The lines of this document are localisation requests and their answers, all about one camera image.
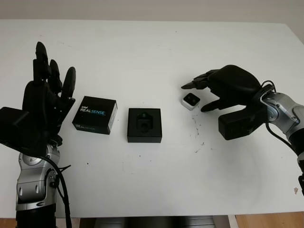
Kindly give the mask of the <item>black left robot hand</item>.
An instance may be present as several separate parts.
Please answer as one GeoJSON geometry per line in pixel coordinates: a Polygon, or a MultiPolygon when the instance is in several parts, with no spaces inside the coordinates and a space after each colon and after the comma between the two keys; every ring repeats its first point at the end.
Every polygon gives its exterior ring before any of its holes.
{"type": "Polygon", "coordinates": [[[62,145],[59,131],[76,101],[73,98],[75,85],[76,69],[70,67],[62,82],[57,62],[48,60],[44,44],[38,42],[33,60],[33,80],[26,85],[22,109],[34,116],[48,142],[62,145]]]}

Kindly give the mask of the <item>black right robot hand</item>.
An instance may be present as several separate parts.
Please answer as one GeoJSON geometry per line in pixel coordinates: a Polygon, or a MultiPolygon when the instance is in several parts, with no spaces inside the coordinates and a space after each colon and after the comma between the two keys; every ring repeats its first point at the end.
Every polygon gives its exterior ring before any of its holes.
{"type": "Polygon", "coordinates": [[[197,76],[181,87],[186,90],[194,88],[209,88],[211,93],[219,98],[201,108],[202,112],[209,112],[236,105],[246,106],[260,90],[261,84],[250,72],[235,65],[227,65],[197,76]]]}

